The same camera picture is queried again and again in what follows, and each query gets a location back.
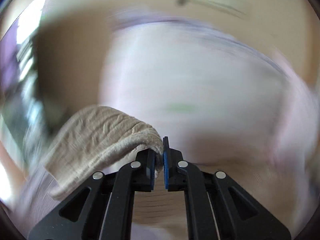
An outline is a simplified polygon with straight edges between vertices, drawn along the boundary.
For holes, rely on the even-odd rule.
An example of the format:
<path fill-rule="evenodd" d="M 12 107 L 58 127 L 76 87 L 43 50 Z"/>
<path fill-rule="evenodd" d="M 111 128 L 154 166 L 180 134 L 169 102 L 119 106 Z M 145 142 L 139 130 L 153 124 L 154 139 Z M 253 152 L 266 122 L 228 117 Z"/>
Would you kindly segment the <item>beige knit sweater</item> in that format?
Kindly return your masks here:
<path fill-rule="evenodd" d="M 43 161 L 57 186 L 50 192 L 63 200 L 91 174 L 131 162 L 137 153 L 155 152 L 157 176 L 163 169 L 163 142 L 150 125 L 107 106 L 89 106 L 75 113 L 59 130 Z"/>

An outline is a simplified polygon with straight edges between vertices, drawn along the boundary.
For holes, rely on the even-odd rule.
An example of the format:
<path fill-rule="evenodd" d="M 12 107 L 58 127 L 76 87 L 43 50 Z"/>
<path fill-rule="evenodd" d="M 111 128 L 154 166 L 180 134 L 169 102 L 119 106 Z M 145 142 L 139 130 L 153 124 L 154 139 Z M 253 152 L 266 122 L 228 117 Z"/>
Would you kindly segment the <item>white floral pillow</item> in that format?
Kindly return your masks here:
<path fill-rule="evenodd" d="M 302 168 L 317 147 L 319 100 L 291 66 L 195 21 L 119 18 L 99 101 L 151 124 L 199 164 Z"/>

